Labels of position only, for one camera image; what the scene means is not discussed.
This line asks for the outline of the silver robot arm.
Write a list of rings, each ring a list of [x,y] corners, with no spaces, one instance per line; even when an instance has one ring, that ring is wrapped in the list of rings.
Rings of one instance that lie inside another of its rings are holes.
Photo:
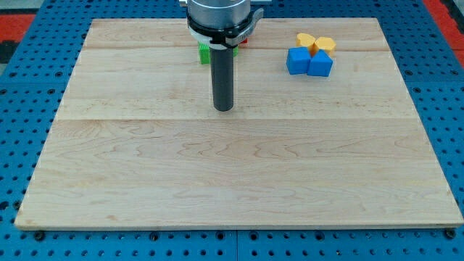
[[[250,0],[187,0],[191,36],[212,49],[234,49],[253,34],[264,9],[252,10]]]

